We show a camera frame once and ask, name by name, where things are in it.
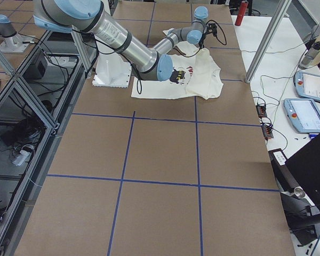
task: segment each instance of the black cable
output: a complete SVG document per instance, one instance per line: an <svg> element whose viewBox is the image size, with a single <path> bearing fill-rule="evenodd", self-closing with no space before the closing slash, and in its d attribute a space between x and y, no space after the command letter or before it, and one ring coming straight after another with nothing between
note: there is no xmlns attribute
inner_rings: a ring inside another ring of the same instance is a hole
<svg viewBox="0 0 320 256"><path fill-rule="evenodd" d="M183 53L183 52L181 52L180 50L178 50L177 48L173 48L173 50L175 50L175 51L179 52L179 54L180 54L181 56L185 57L185 58L191 58L191 57L193 57L193 56L197 55L197 54L198 54L198 52L201 50L201 48L199 48L199 50L198 50L195 54L193 54L193 55L191 55L191 56L186 56L186 55L184 55L184 53Z"/></svg>
<svg viewBox="0 0 320 256"><path fill-rule="evenodd" d="M76 32L76 33L79 33L79 34L81 34L81 35L82 35L82 34L85 34L85 33L83 33L83 32L76 31L76 30L74 30L74 29L73 29L73 31L74 31L74 32ZM109 47L110 49L112 49L113 51L112 51L112 52L108 52L108 53L104 53L104 52L101 52L101 51L99 51L99 50L98 50L97 45L96 45L96 47L95 47L95 46L92 46L92 45L87 44L87 43L85 43L85 42L83 42L83 43L84 43L85 45L87 45L87 46L91 47L91 48L96 49L99 53L104 54L104 55L110 55L110 54L115 53L115 49L114 49L114 48L112 48L110 45L108 45L108 44L106 44L106 43L102 42L101 40L96 39L94 35L93 35L93 37L92 37L92 38L95 40L95 42L98 42L98 43L100 43L100 44L103 44L103 45L105 45L106 47Z"/></svg>
<svg viewBox="0 0 320 256"><path fill-rule="evenodd" d="M318 30L319 26L320 26L320 22L319 22L318 26L316 27L316 29L314 30L314 32L311 34L309 41L312 40L314 33Z"/></svg>
<svg viewBox="0 0 320 256"><path fill-rule="evenodd" d="M288 139L287 139L287 137L282 132L280 132L280 131L278 131L278 130L276 130L274 128L273 128L273 130L278 132L279 134L281 134L284 137L284 139L286 140L286 146L282 149L282 151L284 151L288 147Z"/></svg>
<svg viewBox="0 0 320 256"><path fill-rule="evenodd" d="M211 21L213 21L213 22L219 27L219 29L222 31L223 36L224 36L224 41L225 41L225 43L223 43L221 40L219 40L219 39L218 39L218 36L216 36L217 41L218 41L219 43L221 43L222 45L227 45L228 42L227 42L227 40L226 40L226 36L225 36L224 30L223 30L222 27L219 25L219 23L216 22L215 20L209 20L206 24L208 25L209 22L211 22Z"/></svg>
<svg viewBox="0 0 320 256"><path fill-rule="evenodd" d="M35 80L26 80L26 82L33 82L36 83L38 85L40 85L41 87L47 89L48 91L52 91L50 88L46 87L45 85L43 85L41 82L35 81Z"/></svg>
<svg viewBox="0 0 320 256"><path fill-rule="evenodd" d="M315 243L315 245L314 245L314 247L313 247L313 250L312 250L310 256L313 256L313 253L314 253L316 247L318 246L319 241L320 241L320 235L319 235L319 238L318 238L318 240L316 241L316 243Z"/></svg>
<svg viewBox="0 0 320 256"><path fill-rule="evenodd" d="M21 110L24 111L24 108L23 108L22 106L18 105L11 96L9 96L9 98L10 98L10 100L14 103L14 105L16 105L18 108L20 108Z"/></svg>

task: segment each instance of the blue tape grid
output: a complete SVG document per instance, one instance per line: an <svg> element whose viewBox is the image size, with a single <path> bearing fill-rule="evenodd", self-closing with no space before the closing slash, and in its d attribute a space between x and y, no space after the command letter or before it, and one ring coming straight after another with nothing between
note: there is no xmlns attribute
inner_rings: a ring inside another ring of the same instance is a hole
<svg viewBox="0 0 320 256"><path fill-rule="evenodd" d="M10 16L11 16L15 11L17 11L18 8L19 8L22 4L23 4L23 2L22 2L15 10L13 10L13 12L10 14ZM191 8L191 20L193 20L192 5L190 5L190 8ZM150 23L150 26L149 26L148 37L147 37L147 45L148 45L148 42L149 42L149 37L150 37L150 31L151 31L152 22L153 22L153 21L156 21L156 20L153 20L153 17L154 17L154 9L155 9L155 3L153 4L153 11L152 11L152 15L151 15L151 23ZM22 30L25 28L25 26L30 22L30 20L29 20L27 23L24 23L25 25L24 25L19 31L22 31ZM189 22L182 22L182 21L171 21L171 22L176 22L176 23L189 23ZM232 23L221 23L221 25L233 25L233 24L232 24ZM238 48L225 48L225 47L211 47L211 48L212 48L212 49L239 50ZM224 81L239 81L239 82L241 82L241 80L237 80L237 79L224 79ZM215 186L215 185L203 185L203 184L201 184L200 167L199 167L198 124L199 124L199 123L205 123L205 124L239 125L239 126L255 126L255 127L260 127L260 125L220 123L220 122L202 122L202 121L198 121L198 118L197 118L197 102L196 102L196 97L194 98L194 103L195 103L195 120L194 120L194 121L135 117L135 111L134 111L132 117L127 117L127 116L114 116L114 115L95 115L95 114L73 113L73 115L97 116L97 117L112 117L112 118L127 118L127 119L131 119L131 120L132 120L131 128L130 128L130 133L129 133L129 139L128 139L128 143L127 143L126 154L125 154L125 160L124 160L124 165L123 165L123 170L122 170L122 176L121 176L120 179L104 178L104 177L85 177L85 176L75 176L75 175L60 175L60 174L48 174L48 175L47 175L48 177L78 178L78 179L92 179L92 180L107 180L107 181L120 182L119 191L118 191L118 196L117 196L117 202L116 202L116 207L115 207L115 213L114 213L114 219L113 219L113 225L112 225L111 233L110 233L110 240L109 240L109 247L108 247L108 251L107 251L107 256L110 256L111 246L112 246L112 244L113 244L115 224L116 224L116 219L117 219L117 214L118 214L118 207L119 207L119 202L120 202L120 198L121 198L121 192L122 192L123 182L148 183L148 184L171 185L171 186L190 186L190 187L197 187L197 188L198 188L199 234L200 234L201 256L204 255L204 248L203 248L202 200L201 200L201 188L202 188L202 187L204 187L204 188L219 188L219 189L236 189L236 190L252 190L252 191L279 192L279 190L276 190L276 189L245 188L245 187L231 187L231 186ZM129 147L130 147L130 142L131 142L131 138L132 138L132 132L133 132L133 126L134 126L134 121L135 121L135 119L154 120L154 121L168 121L168 122L190 122L190 123L195 123L195 126L196 126L196 154L197 154L197 181L198 181L198 184L124 179L124 174L125 174L125 169L126 169L127 158L128 158L128 154L129 154Z"/></svg>
<svg viewBox="0 0 320 256"><path fill-rule="evenodd" d="M232 189L232 190L250 190L250 191L262 191L262 192L275 192L278 193L278 189L266 189L266 188L248 188L248 187L232 187L232 186L216 186L216 185L206 185L201 184L201 175L200 175L200 160L199 160L199 132L198 132L198 124L199 123L205 123L205 124L219 124L219 125L239 125L239 126L254 126L254 127L260 127L260 125L250 125L250 124L232 124L232 123L220 123L220 122L202 122L198 120L198 106L197 106L197 98L194 97L194 108L195 108L195 120L189 121L189 120L174 120L174 119L156 119L156 118L146 118L146 117L136 117L136 112L133 112L133 116L118 116L118 115L99 115L99 114L85 114L85 113L73 113L73 115L80 115L80 116L94 116L94 117L108 117L108 118L126 118L131 119L131 127L129 132L129 138L127 143L127 149L123 164L123 170L122 175L120 179L116 178L105 178L105 177L86 177L86 176L78 176L78 175L62 175L62 174L48 174L48 177L58 177L58 178L75 178L75 179L91 179L91 180L107 180L107 181L116 181L120 182L119 190L118 190L118 196L117 196L117 202L115 206L115 213L113 218L113 224L111 227L111 233L110 233L110 240L109 240L109 246L107 251L107 256L111 255L111 248L113 245L114 240L114 231L117 221L117 215L118 215L118 208L119 203L121 200L121 193L123 188L124 182L129 183L146 183L146 184L156 184L156 185L166 185L166 186L184 186L184 187L196 187L198 192L198 212L199 212L199 243L200 243L200 255L204 256L204 240L203 240L203 217L202 217L202 196L201 196L201 188L212 188L212 189ZM196 157L197 157L197 184L190 184L190 183L178 183L178 182L161 182L161 181L149 181L149 180L133 180L133 179L124 179L125 176L125 170L127 165L127 159L129 154L129 148L131 144L132 139L132 133L133 133L133 126L134 121L136 119L139 120L151 120L151 121L167 121L167 122L187 122L187 123L195 123L195 131L196 131Z"/></svg>
<svg viewBox="0 0 320 256"><path fill-rule="evenodd" d="M120 184L119 184L119 190L118 190L117 202L116 202L116 207L115 207L113 226L112 226L112 228L111 228L111 233L110 233L110 240L109 240L109 247L108 247L107 256L110 256L111 245L112 245L112 243L113 243L113 237L114 237L114 230L115 230L115 224L116 224L116 218L117 218L119 200L120 200L120 198L121 198L121 191L122 191L124 173L125 173L126 165L127 165L127 159L128 159L128 153L129 153L129 146L130 146L130 141L131 141L131 139L132 139L132 132L133 132L133 126L134 126L134 117L135 117L135 111L134 111L134 113L133 113L132 124L131 124L131 126L130 126L130 131L129 131L129 138L128 138L127 150L126 150L126 155L125 155L124 163L123 163L123 170L122 170L121 181L120 181Z"/></svg>
<svg viewBox="0 0 320 256"><path fill-rule="evenodd" d="M199 138L198 138L198 117L197 117L197 96L194 96L194 111L196 123L196 150L197 150L197 176L198 176L198 204L199 204L199 232L201 239L201 256L204 256L203 245L203 219L202 219L202 193L201 193L201 171L199 166Z"/></svg>

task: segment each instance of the metal frame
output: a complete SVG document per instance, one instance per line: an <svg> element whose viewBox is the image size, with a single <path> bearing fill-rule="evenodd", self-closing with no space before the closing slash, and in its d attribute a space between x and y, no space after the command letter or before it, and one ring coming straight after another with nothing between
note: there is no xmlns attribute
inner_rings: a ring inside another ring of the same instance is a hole
<svg viewBox="0 0 320 256"><path fill-rule="evenodd" d="M44 113L42 111L39 110L39 106L37 103L34 102L34 99L30 97L29 93L26 92L25 88L23 88L23 86L21 86L21 84L19 83L21 82L21 80L18 78L16 81L12 81L12 84L10 84L7 87L7 90L5 91L4 96L1 97L1 101L0 101L0 107L3 105L4 101L8 99L8 96L10 95L10 93L12 93L13 90L16 90L18 92L18 94L24 98L24 100L26 101L27 105L35 112L35 114L41 119L41 121L44 123L46 130L45 130L45 134L37 148L37 150L35 151L35 156L33 157L30 166L28 167L28 169L26 170L26 175L23 178L21 185L19 186L17 193L14 196L14 200L10 206L10 208L7 210L7 214L5 215L6 218L4 218L4 221L2 222L1 225L1 233L0 233L0 246L3 242L3 239L5 237L5 234L7 232L7 228L11 223L11 220L15 214L15 211L19 205L19 202L22 198L23 193L25 192L25 189L29 183L29 179L32 176L34 169L39 161L39 158L41 156L41 153L43 152L43 149L51 135L51 133L54 130L54 126L52 123L50 123L48 118L45 118Z"/></svg>
<svg viewBox="0 0 320 256"><path fill-rule="evenodd" d="M78 31L78 29L73 26L73 30L75 31ZM83 43L83 38L82 38L82 35L77 33L77 32L74 32L72 31L71 32L71 35L73 37L73 40L74 40L74 43L75 43L75 46L78 50L78 53L79 53L79 56L82 60L82 63L83 63L83 66L84 66L84 69L87 73L90 72L90 67L91 67L91 63L90 63L90 58L89 58L89 54L84 46L84 43Z"/></svg>
<svg viewBox="0 0 320 256"><path fill-rule="evenodd" d="M6 57L4 56L4 54L1 51L0 51L0 64L8 74L11 74L11 75L14 74L15 70L14 70L13 66L6 59Z"/></svg>
<svg viewBox="0 0 320 256"><path fill-rule="evenodd" d="M280 0L276 12L274 14L274 16L272 17L272 19L270 20L270 23L268 25L268 28L265 32L265 34L263 35L262 41L256 51L256 54L249 66L249 69L246 73L245 76L245 82L246 83L250 83L252 78L255 75L256 70L258 69L258 66L261 63L261 60L263 59L266 50L272 40L272 38L274 37L274 34L279 26L279 24L281 23L281 20L283 18L283 16L286 14L286 11L290 5L290 3L292 2L292 0Z"/></svg>

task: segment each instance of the metal pole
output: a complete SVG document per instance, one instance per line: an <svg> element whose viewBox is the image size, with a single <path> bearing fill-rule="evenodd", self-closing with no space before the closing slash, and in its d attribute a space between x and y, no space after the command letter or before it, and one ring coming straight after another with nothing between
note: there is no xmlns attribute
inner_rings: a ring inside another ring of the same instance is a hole
<svg viewBox="0 0 320 256"><path fill-rule="evenodd" d="M256 54L250 64L250 67L246 73L245 76L245 82L246 83L250 83L250 81L252 80L284 14L286 13L290 3L292 2L292 0L281 0L278 4L278 7L276 9L276 12L274 14L274 16L272 17L268 28L262 38L262 41L256 51Z"/></svg>
<svg viewBox="0 0 320 256"><path fill-rule="evenodd" d="M78 50L78 53L79 53L79 56L80 56L81 61L83 63L85 71L90 72L90 70L89 70L90 66L91 66L90 58L89 58L89 55L85 49L82 35L77 32L74 32L74 31L71 32L71 35L73 36L75 46Z"/></svg>

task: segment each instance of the red bottle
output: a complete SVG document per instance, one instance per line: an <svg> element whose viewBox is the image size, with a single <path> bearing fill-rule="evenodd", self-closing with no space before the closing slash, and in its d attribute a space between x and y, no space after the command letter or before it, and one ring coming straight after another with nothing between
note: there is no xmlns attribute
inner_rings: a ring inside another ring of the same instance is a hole
<svg viewBox="0 0 320 256"><path fill-rule="evenodd" d="M247 4L248 4L247 1L242 1L241 8L239 8L239 12L238 12L237 19L236 19L236 22L235 22L236 26L240 26L241 25L243 17L244 17L244 14L245 14L245 11L246 11L246 8L247 8Z"/></svg>

